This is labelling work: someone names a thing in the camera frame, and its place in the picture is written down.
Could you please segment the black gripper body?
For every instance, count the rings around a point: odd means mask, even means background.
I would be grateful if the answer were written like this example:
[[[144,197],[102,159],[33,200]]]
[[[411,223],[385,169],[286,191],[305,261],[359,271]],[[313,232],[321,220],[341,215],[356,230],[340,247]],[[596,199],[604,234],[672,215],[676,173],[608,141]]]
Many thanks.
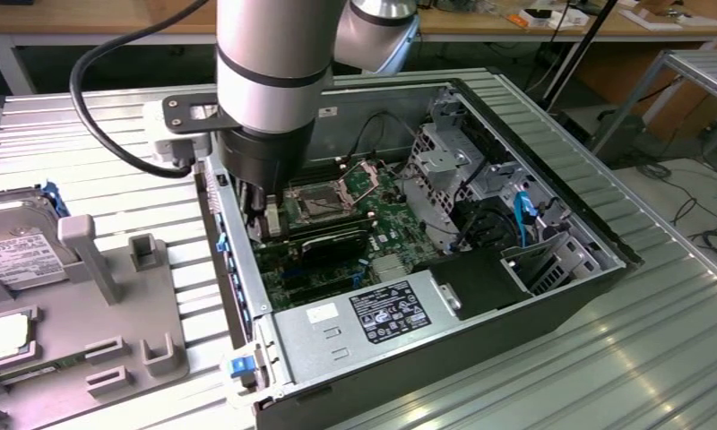
[[[236,179],[265,195],[280,194],[302,167],[315,121],[286,133],[256,132],[244,126],[217,132],[220,159]]]

